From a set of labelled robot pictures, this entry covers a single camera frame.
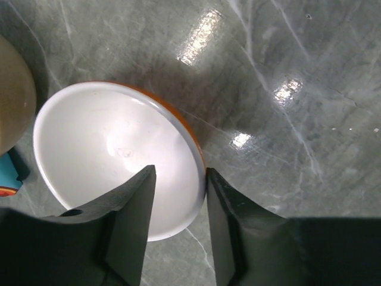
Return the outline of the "white bowl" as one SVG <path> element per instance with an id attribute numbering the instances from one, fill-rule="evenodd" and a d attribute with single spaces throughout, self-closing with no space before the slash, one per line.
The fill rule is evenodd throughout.
<path id="1" fill-rule="evenodd" d="M 70 85 L 44 103 L 33 128 L 41 177 L 67 210 L 156 171 L 148 241 L 170 238 L 197 217 L 205 197 L 201 147 L 184 117 L 156 95 L 127 85 Z"/>
<path id="2" fill-rule="evenodd" d="M 1 154 L 23 136 L 35 111 L 32 73 L 17 50 L 1 37 Z"/>

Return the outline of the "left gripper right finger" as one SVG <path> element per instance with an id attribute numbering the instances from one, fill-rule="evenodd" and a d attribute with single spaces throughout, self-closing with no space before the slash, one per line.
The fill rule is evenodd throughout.
<path id="1" fill-rule="evenodd" d="M 380 219 L 278 216 L 207 169 L 218 285 L 379 285 Z"/>

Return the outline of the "blue shark print cloth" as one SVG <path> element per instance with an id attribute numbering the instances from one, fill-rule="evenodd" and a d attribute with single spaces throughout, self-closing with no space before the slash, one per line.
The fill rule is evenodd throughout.
<path id="1" fill-rule="evenodd" d="M 23 181 L 30 175 L 30 169 L 15 148 L 1 155 L 0 165 L 1 197 L 16 195 Z"/>

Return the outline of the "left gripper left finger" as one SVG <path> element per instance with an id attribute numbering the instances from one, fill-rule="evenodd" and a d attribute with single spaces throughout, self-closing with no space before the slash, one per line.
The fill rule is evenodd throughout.
<path id="1" fill-rule="evenodd" d="M 66 211 L 37 218 L 1 209 L 2 285 L 139 285 L 156 172 Z"/>

